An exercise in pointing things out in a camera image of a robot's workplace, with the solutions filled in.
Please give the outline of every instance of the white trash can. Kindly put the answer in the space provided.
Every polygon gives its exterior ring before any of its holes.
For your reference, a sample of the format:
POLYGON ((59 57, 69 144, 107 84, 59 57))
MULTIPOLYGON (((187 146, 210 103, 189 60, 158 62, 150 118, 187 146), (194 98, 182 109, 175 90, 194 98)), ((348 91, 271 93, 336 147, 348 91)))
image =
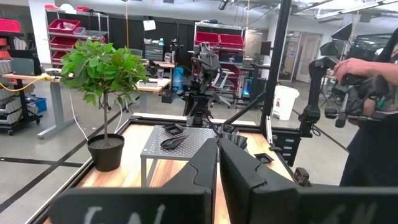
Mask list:
POLYGON ((288 121, 293 110, 294 101, 299 97, 299 91, 287 86, 275 86, 274 106, 272 115, 282 121, 288 121))

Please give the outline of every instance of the black sleeve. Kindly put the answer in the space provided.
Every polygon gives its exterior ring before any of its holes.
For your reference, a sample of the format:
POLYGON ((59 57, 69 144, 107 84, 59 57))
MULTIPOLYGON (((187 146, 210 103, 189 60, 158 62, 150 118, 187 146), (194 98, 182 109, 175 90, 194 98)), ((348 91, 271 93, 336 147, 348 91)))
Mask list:
POLYGON ((376 62, 390 62, 392 51, 398 42, 398 29, 391 35, 388 43, 383 48, 383 51, 375 60, 376 62))

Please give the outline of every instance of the black plant pot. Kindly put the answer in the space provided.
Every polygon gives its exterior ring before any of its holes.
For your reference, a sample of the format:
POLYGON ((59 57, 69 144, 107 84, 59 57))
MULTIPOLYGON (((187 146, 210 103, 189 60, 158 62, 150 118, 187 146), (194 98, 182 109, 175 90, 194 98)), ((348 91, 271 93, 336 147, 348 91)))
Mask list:
POLYGON ((101 172, 112 171, 120 166, 120 160, 122 158, 122 151, 124 147, 124 137, 118 134, 108 134, 110 139, 117 138, 123 141, 123 143, 118 146, 110 146, 105 149, 95 149, 90 147, 91 143, 100 139, 104 139, 104 137, 104 134, 100 134, 92 137, 87 142, 87 147, 91 157, 93 158, 94 165, 97 170, 101 172))

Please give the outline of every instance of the person's hand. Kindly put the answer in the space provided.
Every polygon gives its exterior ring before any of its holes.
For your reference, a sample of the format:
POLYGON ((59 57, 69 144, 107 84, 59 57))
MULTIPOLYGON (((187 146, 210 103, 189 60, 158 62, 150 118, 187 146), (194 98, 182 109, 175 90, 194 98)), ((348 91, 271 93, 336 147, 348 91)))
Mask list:
POLYGON ((363 115, 372 116, 376 110, 376 100, 366 99, 363 103, 363 115))
POLYGON ((350 58, 341 61, 335 66, 335 75, 339 81, 341 81, 346 74, 370 76, 371 64, 372 62, 350 58))

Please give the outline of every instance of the white lettering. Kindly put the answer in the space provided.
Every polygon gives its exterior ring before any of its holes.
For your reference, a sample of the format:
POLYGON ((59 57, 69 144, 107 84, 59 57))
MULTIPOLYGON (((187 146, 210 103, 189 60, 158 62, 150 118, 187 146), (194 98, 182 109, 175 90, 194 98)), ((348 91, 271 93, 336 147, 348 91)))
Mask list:
MULTIPOLYGON (((360 204, 350 221, 350 224, 371 224, 374 218, 374 215, 377 210, 376 203, 370 204, 368 209, 366 209, 365 204, 360 204)), ((345 205, 339 205, 335 209, 333 209, 329 215, 322 220, 321 222, 310 221, 309 224, 340 224, 340 215, 342 215, 346 211, 345 205)))
POLYGON ((84 224, 90 224, 92 219, 93 219, 93 217, 94 217, 94 214, 96 212, 98 212, 98 211, 101 211, 101 210, 102 210, 102 207, 90 207, 90 208, 88 208, 88 210, 86 212, 86 215, 85 215, 84 224))
MULTIPOLYGON (((102 207, 89 207, 86 215, 85 215, 85 222, 84 224, 91 224, 91 221, 93 220, 93 217, 96 212, 101 211, 103 208, 102 207)), ((164 210, 166 210, 165 205, 160 205, 159 208, 157 208, 157 213, 156 217, 154 220, 154 224, 160 224, 162 221, 163 213, 164 210)), ((141 222, 141 217, 137 212, 133 212, 130 216, 130 219, 127 224, 142 224, 141 222)))

